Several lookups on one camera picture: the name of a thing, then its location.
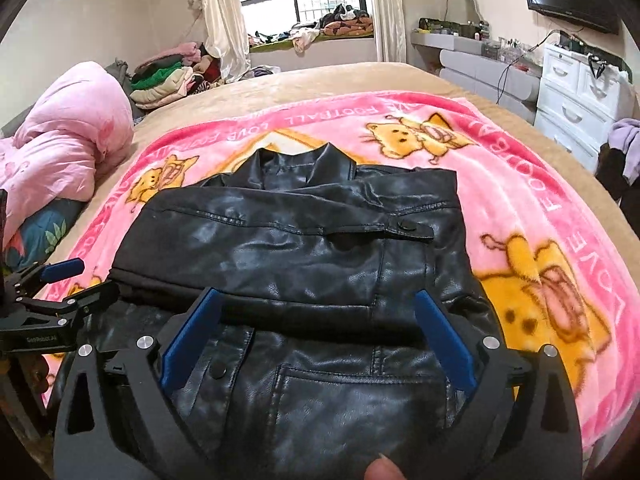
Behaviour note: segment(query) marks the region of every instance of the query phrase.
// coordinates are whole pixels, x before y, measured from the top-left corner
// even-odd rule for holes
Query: silver screw
[[[545,345],[542,351],[549,357],[556,357],[558,355],[558,349],[553,345]]]
[[[92,347],[91,345],[82,345],[78,349],[78,355],[80,357],[87,357],[92,352],[93,349],[94,347]]]
[[[500,348],[500,341],[498,341],[495,337],[488,335],[484,339],[482,339],[482,344],[489,348],[490,350],[495,350],[496,348]]]
[[[138,348],[142,348],[143,350],[146,350],[147,348],[149,348],[152,344],[154,343],[154,339],[149,336],[149,335],[143,335],[140,339],[138,339],[138,341],[136,342],[136,346],[138,346]]]

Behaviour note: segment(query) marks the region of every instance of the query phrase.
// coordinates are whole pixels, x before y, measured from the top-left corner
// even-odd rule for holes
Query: hand
[[[398,466],[386,456],[374,460],[364,473],[364,480],[406,480]]]

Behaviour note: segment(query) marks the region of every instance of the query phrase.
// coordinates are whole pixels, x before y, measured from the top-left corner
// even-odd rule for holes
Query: jacket pocket
[[[280,366],[264,466],[278,480],[361,480],[379,453],[406,471],[444,427],[436,376],[364,376]]]

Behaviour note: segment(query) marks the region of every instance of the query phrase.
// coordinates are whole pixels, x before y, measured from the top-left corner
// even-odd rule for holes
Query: blue gripper pad
[[[55,283],[72,278],[84,272],[84,262],[80,258],[65,260],[58,264],[51,264],[42,269],[40,280],[44,283]]]
[[[415,319],[453,387],[467,395],[475,391],[473,356],[426,290],[415,295]]]
[[[204,346],[220,323],[222,295],[211,288],[199,300],[162,357],[160,386],[167,397],[187,383]]]

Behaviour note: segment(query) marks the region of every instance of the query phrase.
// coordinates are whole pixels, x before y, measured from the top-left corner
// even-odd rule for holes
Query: beige folded blanket
[[[148,88],[147,90],[134,90],[131,93],[130,97],[136,102],[136,104],[139,105],[147,105],[158,102],[160,99],[176,93],[180,89],[184,81],[188,81],[189,79],[191,79],[192,75],[193,68],[191,68],[190,66],[176,68],[173,72],[171,72],[171,75],[164,80],[163,83],[152,88]]]

